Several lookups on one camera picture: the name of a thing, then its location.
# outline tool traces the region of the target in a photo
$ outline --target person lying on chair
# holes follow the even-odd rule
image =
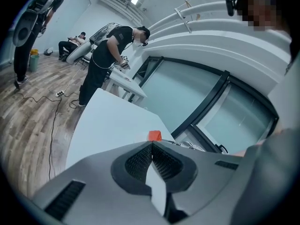
[[[79,37],[68,37],[68,41],[61,41],[58,43],[58,48],[59,48],[59,53],[60,56],[58,58],[58,60],[62,60],[63,62],[66,61],[67,57],[66,55],[64,55],[64,48],[69,52],[69,54],[72,53],[72,51],[74,51],[78,46],[80,46],[81,44],[85,43],[85,32],[82,32]]]

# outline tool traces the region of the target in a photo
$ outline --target orange object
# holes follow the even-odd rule
[[[30,55],[38,55],[38,49],[34,48],[30,51]]]
[[[161,141],[160,131],[150,131],[148,134],[148,141]]]

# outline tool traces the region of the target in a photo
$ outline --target window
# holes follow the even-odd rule
[[[266,138],[274,118],[257,99],[229,84],[197,127],[212,141],[232,154]]]
[[[154,59],[149,57],[136,74],[148,96],[140,106],[157,114],[177,142],[233,154],[274,130],[278,115],[270,101],[228,71]]]
[[[219,76],[172,61],[163,61],[142,86],[147,98],[139,104],[157,114],[173,132],[205,99]]]

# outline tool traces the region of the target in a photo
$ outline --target yellow bucket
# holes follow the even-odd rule
[[[32,49],[30,55],[38,55],[38,49]]]

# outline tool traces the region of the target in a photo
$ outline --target man in black shirt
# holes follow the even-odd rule
[[[37,39],[38,33],[42,28],[46,28],[47,24],[50,22],[53,14],[60,7],[64,0],[54,0],[50,6],[51,11],[48,13],[46,19],[45,14],[39,14],[37,17],[36,24],[34,25],[30,36],[24,45],[15,48],[15,58],[14,58],[14,70],[17,74],[17,83],[20,85],[28,81],[29,77],[26,76],[27,63],[32,46]]]
[[[117,27],[113,29],[95,49],[90,59],[89,70],[83,85],[80,87],[79,106],[86,106],[97,88],[101,88],[107,70],[112,63],[118,61],[125,68],[121,54],[125,47],[134,41],[145,44],[150,31],[145,27]]]

